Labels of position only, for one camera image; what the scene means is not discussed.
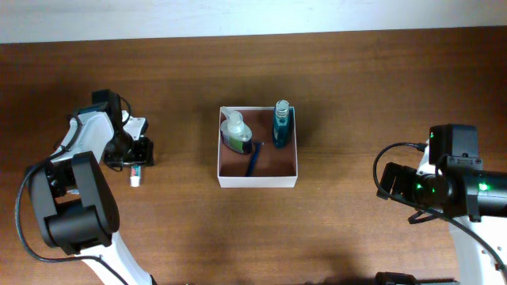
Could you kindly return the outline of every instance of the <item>green light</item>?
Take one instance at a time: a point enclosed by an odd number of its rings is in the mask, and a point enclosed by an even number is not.
[[[481,191],[488,191],[488,190],[490,190],[490,186],[486,183],[479,183],[478,189]]]

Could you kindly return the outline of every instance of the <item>wall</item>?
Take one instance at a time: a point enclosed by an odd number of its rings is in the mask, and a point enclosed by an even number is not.
[[[507,25],[505,0],[0,0],[0,43]]]

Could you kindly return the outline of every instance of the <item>open box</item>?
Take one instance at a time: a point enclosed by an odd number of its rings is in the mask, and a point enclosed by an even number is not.
[[[290,188],[298,179],[298,154],[295,141],[295,109],[290,107],[291,138],[277,149],[273,144],[274,107],[228,107],[239,111],[252,130],[253,142],[264,142],[251,177],[245,177],[251,154],[238,154],[222,143],[220,124],[226,119],[219,114],[219,152],[217,177],[222,188]]]

